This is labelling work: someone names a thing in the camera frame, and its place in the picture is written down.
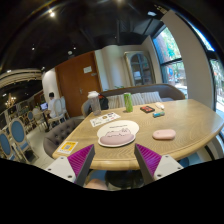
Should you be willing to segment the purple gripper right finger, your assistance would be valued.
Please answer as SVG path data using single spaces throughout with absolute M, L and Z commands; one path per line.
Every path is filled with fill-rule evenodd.
M 135 144 L 134 154 L 145 185 L 182 169 L 182 166 L 170 155 L 160 155 L 140 144 Z

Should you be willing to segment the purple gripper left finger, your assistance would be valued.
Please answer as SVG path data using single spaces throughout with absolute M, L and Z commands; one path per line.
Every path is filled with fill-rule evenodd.
M 74 154 L 58 157 L 46 171 L 83 186 L 95 155 L 94 145 L 89 145 Z

